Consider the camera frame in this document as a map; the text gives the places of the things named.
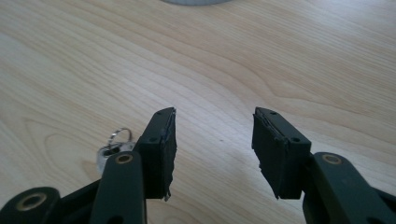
key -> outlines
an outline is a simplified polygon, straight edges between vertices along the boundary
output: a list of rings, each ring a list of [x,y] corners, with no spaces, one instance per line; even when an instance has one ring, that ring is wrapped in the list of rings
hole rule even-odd
[[[117,134],[124,130],[129,132],[128,141],[113,143],[113,139],[117,136]],[[107,146],[101,147],[98,150],[96,156],[96,168],[99,174],[102,174],[105,170],[106,161],[110,156],[122,151],[132,151],[134,149],[134,145],[135,142],[132,141],[132,132],[127,128],[120,128],[111,134],[110,138],[108,139]]]

wood grain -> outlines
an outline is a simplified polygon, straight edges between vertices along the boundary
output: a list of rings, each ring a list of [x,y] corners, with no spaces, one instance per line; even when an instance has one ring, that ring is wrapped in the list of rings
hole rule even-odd
[[[173,196],[149,223],[304,223],[260,173],[255,106],[396,194],[395,1],[2,0],[0,54],[0,206],[91,183],[108,136],[168,106]]]

wooden table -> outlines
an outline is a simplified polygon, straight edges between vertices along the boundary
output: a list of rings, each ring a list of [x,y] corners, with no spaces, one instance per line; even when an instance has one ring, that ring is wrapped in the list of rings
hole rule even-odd
[[[304,223],[250,148],[255,106],[396,194],[396,2],[2,0],[0,205],[100,176],[96,151],[177,108],[172,197],[148,223]]]

